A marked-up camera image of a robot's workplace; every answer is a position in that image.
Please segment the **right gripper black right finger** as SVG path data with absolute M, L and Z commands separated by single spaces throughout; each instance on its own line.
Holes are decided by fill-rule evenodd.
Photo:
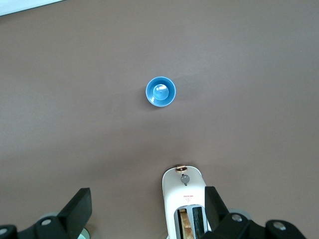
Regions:
M 205 187 L 205 213 L 211 231 L 201 239 L 306 239 L 293 224 L 269 220 L 260 226 L 241 213 L 231 213 L 213 186 Z

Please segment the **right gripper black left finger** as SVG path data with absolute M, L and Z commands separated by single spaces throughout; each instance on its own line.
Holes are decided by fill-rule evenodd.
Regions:
M 0 239 L 78 239 L 92 215 L 90 188 L 81 188 L 56 215 L 47 216 L 29 228 L 0 225 Z

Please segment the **blue plastic cup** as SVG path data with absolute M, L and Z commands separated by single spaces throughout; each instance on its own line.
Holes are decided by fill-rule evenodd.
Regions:
M 166 107 L 175 99 L 176 86 L 168 77 L 157 76 L 148 82 L 145 94 L 148 102 L 153 106 Z

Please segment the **cream white toaster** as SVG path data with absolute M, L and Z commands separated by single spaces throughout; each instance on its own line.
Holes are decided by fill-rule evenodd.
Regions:
M 182 239 L 181 209 L 187 210 L 194 239 L 200 239 L 211 231 L 205 213 L 205 187 L 201 172 L 194 166 L 176 166 L 163 174 L 166 239 Z

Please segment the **brown bread slice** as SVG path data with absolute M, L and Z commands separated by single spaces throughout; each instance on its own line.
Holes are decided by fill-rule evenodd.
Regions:
M 186 209 L 179 210 L 182 239 L 194 239 L 190 220 Z

